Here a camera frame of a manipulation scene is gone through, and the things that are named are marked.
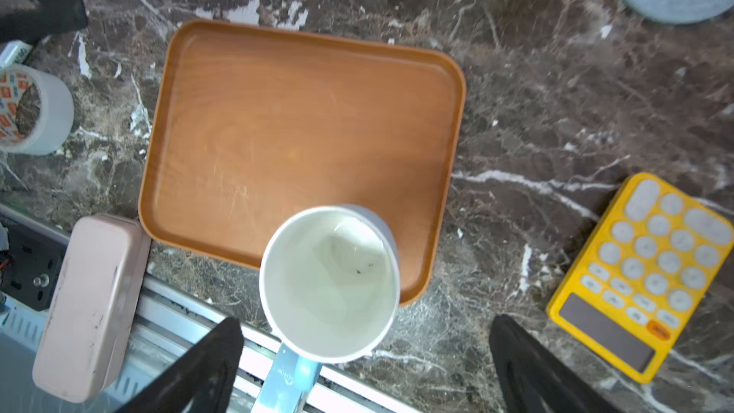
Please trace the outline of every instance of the pink case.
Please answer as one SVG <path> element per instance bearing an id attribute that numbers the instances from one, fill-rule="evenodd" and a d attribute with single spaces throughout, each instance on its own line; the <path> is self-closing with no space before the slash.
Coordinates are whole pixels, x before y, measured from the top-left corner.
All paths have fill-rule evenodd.
<path id="1" fill-rule="evenodd" d="M 137 221 L 98 214 L 71 232 L 33 382 L 83 402 L 120 374 L 151 238 Z"/>

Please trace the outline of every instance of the white tape roll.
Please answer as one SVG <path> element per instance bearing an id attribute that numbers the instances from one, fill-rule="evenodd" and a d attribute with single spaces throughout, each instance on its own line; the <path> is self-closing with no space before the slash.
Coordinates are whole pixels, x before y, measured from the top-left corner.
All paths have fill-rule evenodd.
<path id="1" fill-rule="evenodd" d="M 38 89 L 41 111 L 33 129 L 23 137 L 15 126 L 15 109 L 31 85 Z M 64 143 L 73 121 L 74 102 L 64 82 L 20 64 L 0 70 L 0 151 L 49 154 Z"/>

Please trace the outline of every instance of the white mug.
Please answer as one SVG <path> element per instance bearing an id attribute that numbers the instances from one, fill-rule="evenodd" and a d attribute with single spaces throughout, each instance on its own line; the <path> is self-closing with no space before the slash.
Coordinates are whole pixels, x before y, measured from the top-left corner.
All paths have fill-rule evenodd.
<path id="1" fill-rule="evenodd" d="M 298 411 L 322 364 L 369 353 L 390 329 L 400 273 L 388 225 L 361 206 L 292 216 L 265 249 L 260 299 L 283 344 L 252 411 Z"/>

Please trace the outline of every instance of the yellow calculator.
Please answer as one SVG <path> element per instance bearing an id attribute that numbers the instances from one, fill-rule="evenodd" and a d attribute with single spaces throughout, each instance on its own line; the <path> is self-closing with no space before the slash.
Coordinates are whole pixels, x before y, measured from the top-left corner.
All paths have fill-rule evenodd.
<path id="1" fill-rule="evenodd" d="M 547 312 L 631 379 L 653 379 L 734 243 L 726 219 L 652 174 L 624 184 Z"/>

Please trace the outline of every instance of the tray rim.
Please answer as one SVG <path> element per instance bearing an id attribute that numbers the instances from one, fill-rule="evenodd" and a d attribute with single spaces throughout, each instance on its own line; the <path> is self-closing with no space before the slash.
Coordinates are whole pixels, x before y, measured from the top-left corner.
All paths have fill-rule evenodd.
<path id="1" fill-rule="evenodd" d="M 196 20 L 190 20 L 186 23 L 182 24 L 180 28 L 174 32 L 173 36 L 171 36 L 170 41 L 168 42 L 168 48 L 166 49 L 166 62 L 163 69 L 163 75 L 161 76 L 161 84 L 158 90 L 158 99 L 156 100 L 156 111 L 153 115 L 153 123 L 151 124 L 151 137 L 150 141 L 148 143 L 147 153 L 145 154 L 145 168 L 143 170 L 142 180 L 140 183 L 140 194 L 138 196 L 138 218 L 140 219 L 140 223 L 143 226 L 143 229 L 151 235 L 151 238 L 154 239 L 156 242 L 159 242 L 161 244 L 165 244 L 167 246 L 176 247 L 177 249 L 182 249 L 184 251 L 188 252 L 194 252 L 195 254 L 202 255 L 204 257 L 210 257 L 215 258 L 217 260 L 223 260 L 225 262 L 233 263 L 234 265 L 242 266 L 245 268 L 253 269 L 259 271 L 260 268 L 255 265 L 251 265 L 250 263 L 246 262 L 240 262 L 237 260 L 233 260 L 231 258 L 224 257 L 222 255 L 213 254 L 210 252 L 204 252 L 201 249 L 197 249 L 191 246 L 187 246 L 183 243 L 178 243 L 175 241 L 170 241 L 165 238 L 165 233 L 159 234 L 154 229 L 151 228 L 151 226 L 148 225 L 148 222 L 145 220 L 145 214 L 146 212 L 143 210 L 144 203 L 146 201 L 152 201 L 154 199 L 154 195 L 148 196 L 148 193 L 152 192 L 152 189 L 148 189 L 152 184 L 148 183 L 148 179 L 151 178 L 149 174 L 153 174 L 153 171 L 151 170 L 151 164 L 150 164 L 150 156 L 151 156 L 151 145 L 153 144 L 157 134 L 156 134 L 156 124 L 159 121 L 159 116 L 161 115 L 161 109 L 159 109 L 159 104 L 161 101 L 161 93 L 164 90 L 164 88 L 167 87 L 168 84 L 170 84 L 169 78 L 167 78 L 167 74 L 171 69 L 171 66 L 168 64 L 168 61 L 171 56 L 172 50 L 176 49 L 179 50 L 180 44 L 177 44 L 176 41 L 183 39 L 186 34 L 192 32 L 192 28 L 198 28 L 198 27 L 210 27 L 210 28 L 233 28 L 233 29 L 245 29 L 250 32 L 254 31 L 256 33 L 262 33 L 262 34 L 272 34 L 272 35 L 281 35 L 281 36 L 297 36 L 298 39 L 314 39 L 316 41 L 320 41 L 321 43 L 328 44 L 331 43 L 337 43 L 337 44 L 349 44 L 349 45 L 355 45 L 362 48 L 372 48 L 376 50 L 380 50 L 380 52 L 385 52 L 387 50 L 398 50 L 402 53 L 412 53 L 412 54 L 418 54 L 418 55 L 424 55 L 428 57 L 437 58 L 438 60 L 442 60 L 445 64 L 445 68 L 451 69 L 453 72 L 454 77 L 456 78 L 456 81 L 458 82 L 458 89 L 459 89 L 459 96 L 458 96 L 458 106 L 455 106 L 454 108 L 454 118 L 457 120 L 456 125 L 454 127 L 453 131 L 453 141 L 450 145 L 451 154 L 449 155 L 448 163 L 446 166 L 446 169 L 448 170 L 445 179 L 443 181 L 443 195 L 441 198 L 441 207 L 438 212 L 437 221 L 438 224 L 436 226 L 435 230 L 435 236 L 431 240 L 431 251 L 430 251 L 430 258 L 427 264 L 427 272 L 426 272 L 426 280 L 422 281 L 422 285 L 420 289 L 412 296 L 409 296 L 405 299 L 403 299 L 403 292 L 401 291 L 401 297 L 399 306 L 405 307 L 409 304 L 415 303 L 418 298 L 420 298 L 428 289 L 429 284 L 431 283 L 431 279 L 433 277 L 433 269 L 435 267 L 436 263 L 436 255 L 438 251 L 438 243 L 440 241 L 440 235 L 441 235 L 441 228 L 443 226 L 443 216 L 445 214 L 446 209 L 446 202 L 448 200 L 448 189 L 451 187 L 451 171 L 454 169 L 454 159 L 456 158 L 456 147 L 459 142 L 459 133 L 461 129 L 461 124 L 463 120 L 464 115 L 464 104 L 466 103 L 466 78 L 464 77 L 464 72 L 462 71 L 459 64 L 449 55 L 447 55 L 444 52 L 439 52 L 435 50 L 427 50 L 423 48 L 414 48 L 414 47 L 407 47 L 404 45 L 392 45 L 392 44 L 384 44 L 382 42 L 376 42 L 376 41 L 366 41 L 366 40 L 356 40 L 356 39 L 347 39 L 345 37 L 338 37 L 338 36 L 331 36 L 328 34 L 317 34 L 317 33 L 311 33 L 311 32 L 301 32 L 301 31 L 287 31 L 284 29 L 278 29 L 278 28 L 271 28 L 271 27 L 264 27 L 264 26 L 252 26 L 248 24 L 236 24 L 236 23 L 226 23 L 221 21 L 215 21 L 215 20 L 203 20 L 203 19 L 196 19 Z"/>

